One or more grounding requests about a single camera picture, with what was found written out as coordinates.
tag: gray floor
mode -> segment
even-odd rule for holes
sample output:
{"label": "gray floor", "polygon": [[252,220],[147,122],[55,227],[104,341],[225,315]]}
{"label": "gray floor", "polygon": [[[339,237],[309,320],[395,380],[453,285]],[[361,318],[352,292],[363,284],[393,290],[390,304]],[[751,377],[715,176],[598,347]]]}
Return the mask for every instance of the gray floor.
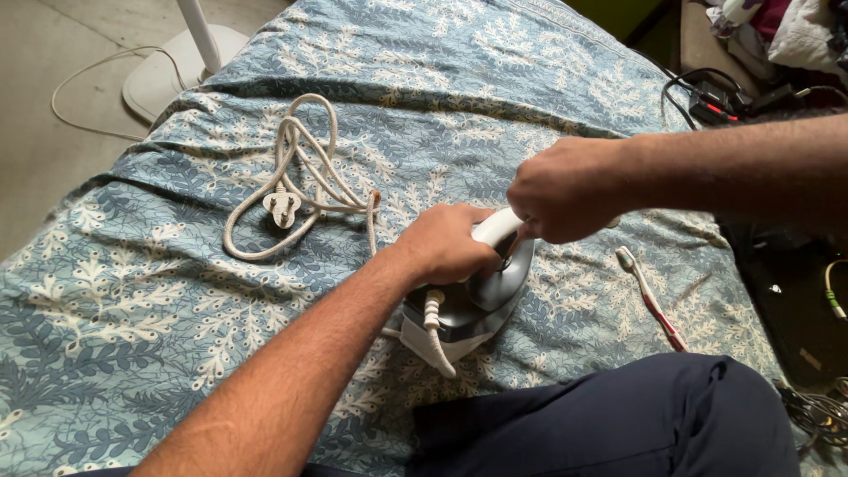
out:
{"label": "gray floor", "polygon": [[[252,35],[289,0],[201,0],[209,23]],[[25,245],[70,190],[109,169],[129,142],[66,126],[53,89],[82,66],[123,48],[161,45],[185,30],[174,0],[0,0],[0,260]],[[120,99],[139,56],[78,76],[58,101],[69,119],[144,136]]]}

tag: toothbrush bristles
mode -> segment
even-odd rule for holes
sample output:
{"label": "toothbrush bristles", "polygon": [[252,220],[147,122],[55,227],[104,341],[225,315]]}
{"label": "toothbrush bristles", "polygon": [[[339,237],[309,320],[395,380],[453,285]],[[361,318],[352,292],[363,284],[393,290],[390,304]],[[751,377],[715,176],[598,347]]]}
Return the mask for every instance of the toothbrush bristles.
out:
{"label": "toothbrush bristles", "polygon": [[618,255],[618,260],[624,267],[630,268],[633,266],[633,257],[630,255],[627,247],[618,247],[616,249],[616,255]]}

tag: mattress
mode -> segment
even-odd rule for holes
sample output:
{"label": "mattress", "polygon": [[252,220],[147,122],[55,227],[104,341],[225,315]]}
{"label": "mattress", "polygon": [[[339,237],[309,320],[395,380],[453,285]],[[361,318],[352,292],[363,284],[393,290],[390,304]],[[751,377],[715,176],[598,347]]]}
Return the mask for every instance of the mattress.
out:
{"label": "mattress", "polygon": [[[661,106],[666,80],[555,0],[298,1],[182,93],[146,140],[66,197],[3,262],[2,474],[138,463],[367,260],[362,217],[337,213],[266,261],[222,248],[230,211],[273,172],[276,128],[300,94],[319,93],[335,108],[336,164],[352,188],[381,191],[382,247],[438,202],[505,207],[516,167],[559,137],[683,131]],[[298,118],[328,137],[320,106],[301,106]],[[276,244],[281,234],[265,224],[261,206],[249,210],[237,247]],[[633,250],[693,351],[781,376],[711,216],[635,211],[577,243],[539,242],[516,311],[457,363],[456,379],[378,338],[310,461],[399,475],[413,450],[412,407],[671,351],[616,260],[620,245]],[[808,458],[804,472],[838,473],[821,462]]]}

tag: electric iron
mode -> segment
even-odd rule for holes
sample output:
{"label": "electric iron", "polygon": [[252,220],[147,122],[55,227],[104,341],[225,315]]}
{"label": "electric iron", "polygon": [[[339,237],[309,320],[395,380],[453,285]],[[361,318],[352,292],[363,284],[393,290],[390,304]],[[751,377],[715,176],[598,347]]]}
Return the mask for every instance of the electric iron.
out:
{"label": "electric iron", "polygon": [[521,224],[507,207],[471,231],[504,259],[491,277],[422,285],[404,298],[400,341],[447,378],[456,375],[451,363],[492,338],[521,299],[535,250],[533,240],[513,246]]}

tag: hand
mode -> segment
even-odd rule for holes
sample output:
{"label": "hand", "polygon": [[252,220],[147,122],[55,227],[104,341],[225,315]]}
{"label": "hand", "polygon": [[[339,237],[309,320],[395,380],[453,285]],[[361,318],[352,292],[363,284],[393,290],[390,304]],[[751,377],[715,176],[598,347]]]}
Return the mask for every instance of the hand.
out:
{"label": "hand", "polygon": [[471,238],[471,225],[493,213],[468,204],[435,205],[424,210],[397,242],[383,249],[384,255],[412,270],[415,286],[444,285],[477,271],[494,272],[501,263],[498,253]]}
{"label": "hand", "polygon": [[564,137],[524,161],[506,191],[512,210],[526,220],[519,236],[573,242],[640,208],[620,170],[629,159],[627,141]]}

